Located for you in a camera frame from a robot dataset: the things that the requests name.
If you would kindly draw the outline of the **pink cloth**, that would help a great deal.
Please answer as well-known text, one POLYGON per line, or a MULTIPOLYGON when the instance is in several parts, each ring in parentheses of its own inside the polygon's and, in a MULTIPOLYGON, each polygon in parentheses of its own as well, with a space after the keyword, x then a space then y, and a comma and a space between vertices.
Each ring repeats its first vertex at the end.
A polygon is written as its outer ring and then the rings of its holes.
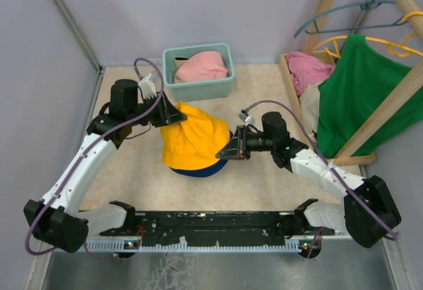
POLYGON ((200 52, 184 61, 177 69, 175 79, 183 83, 195 83, 226 78, 226 68, 221 54, 217 51, 200 52))

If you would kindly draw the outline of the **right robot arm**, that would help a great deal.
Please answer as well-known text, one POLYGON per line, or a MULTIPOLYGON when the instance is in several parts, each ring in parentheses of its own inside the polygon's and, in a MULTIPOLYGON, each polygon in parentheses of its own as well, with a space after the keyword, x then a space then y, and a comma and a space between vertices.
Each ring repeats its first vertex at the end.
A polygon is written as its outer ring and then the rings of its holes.
POLYGON ((237 126, 216 157, 248 160, 253 152, 269 152, 277 167, 307 178, 337 199, 337 203, 312 200, 298 207, 295 226, 299 232, 308 235, 316 228, 331 229, 350 235, 365 248, 393 236, 402 217, 382 178, 364 178, 324 162, 289 134, 279 112, 267 112, 261 120, 261 131, 252 125, 237 126))

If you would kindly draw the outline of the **beige bucket hat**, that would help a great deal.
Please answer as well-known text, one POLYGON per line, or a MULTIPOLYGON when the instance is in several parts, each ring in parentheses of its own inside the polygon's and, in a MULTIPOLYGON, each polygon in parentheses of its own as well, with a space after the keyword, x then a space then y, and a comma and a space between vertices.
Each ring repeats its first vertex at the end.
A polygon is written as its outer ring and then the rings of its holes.
POLYGON ((175 57, 174 58, 174 63, 175 63, 175 65, 176 65, 177 68, 180 68, 188 60, 189 60, 188 57, 175 57))

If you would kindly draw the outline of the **wooden clothes rack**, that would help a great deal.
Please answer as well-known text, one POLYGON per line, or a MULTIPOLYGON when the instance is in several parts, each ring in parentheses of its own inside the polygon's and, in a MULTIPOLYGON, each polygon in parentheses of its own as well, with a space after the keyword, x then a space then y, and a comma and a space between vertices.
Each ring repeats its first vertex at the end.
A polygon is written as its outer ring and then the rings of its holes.
POLYGON ((340 166, 369 164, 378 146, 422 120, 422 64, 398 62, 422 52, 354 26, 320 40, 333 1, 319 1, 299 28, 302 51, 282 54, 280 65, 301 140, 340 166))

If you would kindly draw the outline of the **blue bucket hat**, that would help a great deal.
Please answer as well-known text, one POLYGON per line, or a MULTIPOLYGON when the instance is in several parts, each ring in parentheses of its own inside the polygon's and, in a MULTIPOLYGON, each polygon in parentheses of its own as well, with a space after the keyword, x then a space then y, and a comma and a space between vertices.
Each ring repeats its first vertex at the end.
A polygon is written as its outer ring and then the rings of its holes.
POLYGON ((207 178, 218 173, 226 160, 215 157, 230 140, 229 128, 211 134, 177 132, 164 142, 163 162, 172 171, 184 176, 207 178))

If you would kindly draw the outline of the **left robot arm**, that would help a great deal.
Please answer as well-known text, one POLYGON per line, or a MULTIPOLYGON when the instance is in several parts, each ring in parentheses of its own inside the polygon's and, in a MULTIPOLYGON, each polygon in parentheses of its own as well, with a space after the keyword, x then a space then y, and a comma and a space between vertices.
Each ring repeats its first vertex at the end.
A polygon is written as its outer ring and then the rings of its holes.
POLYGON ((106 161, 120 148, 133 127, 164 127, 187 117, 168 100, 163 89, 157 91, 150 78, 140 82, 119 79, 110 89, 110 100, 87 128, 83 143, 59 180, 39 201, 29 200, 24 216, 29 225, 26 251, 35 238, 68 253, 74 253, 86 240, 109 230, 123 235, 137 228, 134 207, 112 201, 104 207, 81 211, 80 205, 93 180, 106 161))

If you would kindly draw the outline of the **yellow bucket hat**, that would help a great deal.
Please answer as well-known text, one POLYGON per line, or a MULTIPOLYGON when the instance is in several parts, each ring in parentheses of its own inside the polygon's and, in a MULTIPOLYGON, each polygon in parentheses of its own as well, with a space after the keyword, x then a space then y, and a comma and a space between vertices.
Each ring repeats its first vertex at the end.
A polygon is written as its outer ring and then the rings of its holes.
POLYGON ((187 119, 161 128, 163 163, 187 171, 216 164, 216 154, 231 138, 228 124, 185 102, 178 102, 176 109, 187 119))

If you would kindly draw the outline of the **teal plastic bin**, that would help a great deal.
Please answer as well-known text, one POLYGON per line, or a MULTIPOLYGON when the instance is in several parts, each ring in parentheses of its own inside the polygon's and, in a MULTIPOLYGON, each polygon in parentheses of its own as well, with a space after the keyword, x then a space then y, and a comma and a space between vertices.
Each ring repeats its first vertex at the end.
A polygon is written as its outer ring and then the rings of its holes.
POLYGON ((174 99, 177 101, 203 100, 228 96, 235 78, 231 50, 226 43, 169 48, 163 52, 163 76, 165 86, 171 91, 174 99), (183 83, 175 79, 178 69, 174 63, 175 57, 190 58, 200 52, 210 50, 217 51, 221 54, 223 62, 229 70, 226 78, 195 83, 183 83))

